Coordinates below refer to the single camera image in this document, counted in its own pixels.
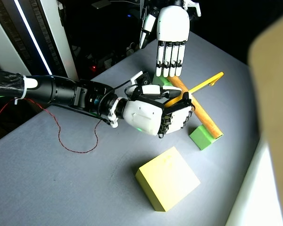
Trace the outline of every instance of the robot finger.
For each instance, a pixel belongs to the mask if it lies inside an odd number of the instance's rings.
[[[163,58],[164,58],[164,50],[165,50],[165,42],[158,41],[157,61],[156,61],[156,76],[157,77],[161,75],[161,70],[163,66]]]
[[[172,56],[171,56],[171,66],[170,66],[170,77],[174,77],[176,65],[177,65],[177,57],[178,57],[178,48],[179,42],[174,42],[172,46]]]
[[[172,55],[172,42],[168,41],[166,42],[164,70],[163,70],[163,75],[165,78],[168,77],[169,75],[171,55]]]
[[[183,57],[184,57],[185,44],[186,42],[183,41],[179,45],[177,66],[176,66],[176,72],[175,72],[176,76],[180,76],[182,68],[183,68]]]

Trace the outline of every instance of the robotic arm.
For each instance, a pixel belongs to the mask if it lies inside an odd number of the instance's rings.
[[[191,116],[191,97],[184,93],[181,101],[164,108],[157,100],[175,98],[181,94],[176,87],[150,84],[148,73],[139,72],[125,89],[127,98],[118,97],[108,85],[80,80],[73,81],[59,76],[24,76],[0,70],[0,96],[16,99],[31,98],[47,104],[67,105],[71,108],[102,114],[111,127],[118,126],[118,119],[150,135],[165,134],[182,128]]]
[[[145,48],[148,44],[149,35],[158,18],[156,76],[180,76],[185,44],[190,32],[190,20],[187,9],[188,7],[195,7],[197,15],[201,16],[199,3],[191,0],[172,0],[170,5],[165,5],[157,0],[157,7],[151,6],[150,13],[145,16],[149,5],[148,1],[145,0],[142,11],[143,23],[140,48]]]

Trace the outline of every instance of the gray table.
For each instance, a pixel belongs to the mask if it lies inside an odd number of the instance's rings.
[[[113,87],[139,70],[154,73],[157,42],[96,78]],[[200,125],[194,115],[181,131],[152,137],[124,121],[117,129],[101,122],[99,145],[88,154],[65,150],[45,112],[0,140],[0,226],[223,226],[256,145],[258,127],[249,69],[190,33],[181,79],[194,87],[214,74],[224,77],[195,97],[224,136],[204,151],[189,138]],[[123,96],[123,89],[117,91]],[[57,107],[62,140],[78,151],[95,144],[98,120]],[[175,146],[201,185],[169,212],[155,212],[134,175],[139,166]]]

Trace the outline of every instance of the yellow cube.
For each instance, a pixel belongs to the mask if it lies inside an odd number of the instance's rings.
[[[175,147],[141,166],[135,176],[156,211],[168,211],[200,184]]]

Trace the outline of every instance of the wooden stick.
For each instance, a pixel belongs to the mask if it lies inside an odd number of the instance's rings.
[[[174,76],[174,77],[168,77],[168,80],[172,83],[173,86],[181,88],[182,94],[181,94],[180,97],[174,98],[173,100],[166,103],[165,107],[169,107],[172,104],[176,103],[177,101],[181,100],[184,92],[189,92],[188,88],[183,84],[183,82],[180,80],[180,78]],[[193,97],[192,103],[195,106],[195,115],[200,120],[200,122],[207,128],[207,130],[212,135],[212,137],[216,139],[216,138],[222,136],[223,133],[221,132],[221,130],[213,122],[211,117],[208,115],[208,113],[206,113],[206,111],[202,108],[202,106],[195,99],[195,97]]]

